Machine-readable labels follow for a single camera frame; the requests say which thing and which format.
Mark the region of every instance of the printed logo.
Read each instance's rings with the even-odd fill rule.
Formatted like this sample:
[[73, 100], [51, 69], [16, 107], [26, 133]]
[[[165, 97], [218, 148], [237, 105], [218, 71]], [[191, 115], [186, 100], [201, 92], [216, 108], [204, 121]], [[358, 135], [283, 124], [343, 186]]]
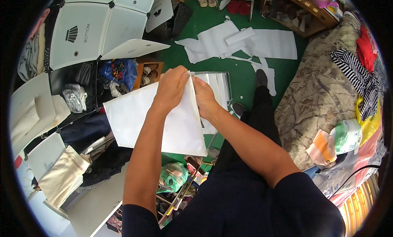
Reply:
[[76, 40], [76, 36], [78, 36], [78, 26], [74, 26], [73, 28], [67, 30], [66, 41], [73, 43]]
[[157, 17], [161, 14], [161, 9], [159, 9], [158, 11], [154, 12], [154, 16]]

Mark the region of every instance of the gray shoe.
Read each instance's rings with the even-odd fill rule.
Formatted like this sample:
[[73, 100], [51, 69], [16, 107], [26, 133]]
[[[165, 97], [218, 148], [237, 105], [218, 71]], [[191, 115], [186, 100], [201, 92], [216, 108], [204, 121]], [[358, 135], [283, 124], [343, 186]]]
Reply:
[[268, 86], [268, 77], [262, 69], [258, 69], [255, 77], [257, 78], [257, 87], [259, 86]]
[[238, 102], [234, 102], [232, 104], [232, 107], [233, 107], [233, 111], [240, 117], [242, 116], [243, 112], [246, 110], [246, 108]]

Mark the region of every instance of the forearm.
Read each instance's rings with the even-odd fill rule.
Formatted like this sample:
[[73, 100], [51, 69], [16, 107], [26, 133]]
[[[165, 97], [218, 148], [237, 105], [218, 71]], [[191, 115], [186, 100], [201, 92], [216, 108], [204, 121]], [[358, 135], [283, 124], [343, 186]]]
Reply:
[[274, 187], [283, 177], [299, 172], [288, 153], [267, 136], [215, 106], [209, 122], [229, 141], [242, 160]]
[[156, 215], [156, 191], [161, 171], [161, 144], [166, 114], [151, 107], [130, 158], [123, 204], [142, 206]]

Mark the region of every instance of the green plastic bag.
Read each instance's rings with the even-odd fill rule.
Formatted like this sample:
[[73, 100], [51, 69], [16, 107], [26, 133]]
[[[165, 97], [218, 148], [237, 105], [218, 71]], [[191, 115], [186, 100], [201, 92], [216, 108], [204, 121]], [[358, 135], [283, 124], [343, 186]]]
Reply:
[[337, 155], [352, 150], [355, 150], [355, 154], [358, 153], [362, 133], [361, 127], [356, 119], [339, 121], [337, 126], [330, 132], [330, 135], [334, 139]]
[[186, 182], [188, 177], [187, 169], [181, 162], [174, 162], [164, 165], [161, 168], [160, 184], [170, 187], [171, 190], [159, 189], [157, 193], [177, 192], [181, 186]]

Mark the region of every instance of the hand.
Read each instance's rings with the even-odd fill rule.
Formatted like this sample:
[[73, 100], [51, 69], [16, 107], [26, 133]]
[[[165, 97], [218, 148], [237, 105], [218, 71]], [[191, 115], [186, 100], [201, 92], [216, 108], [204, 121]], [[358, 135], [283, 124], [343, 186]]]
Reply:
[[192, 76], [197, 104], [199, 107], [199, 115], [202, 118], [210, 120], [220, 105], [214, 98], [214, 92], [211, 87], [198, 77]]
[[190, 77], [187, 71], [185, 67], [178, 66], [161, 74], [157, 94], [151, 105], [152, 108], [166, 116], [179, 105], [183, 97], [185, 83]]

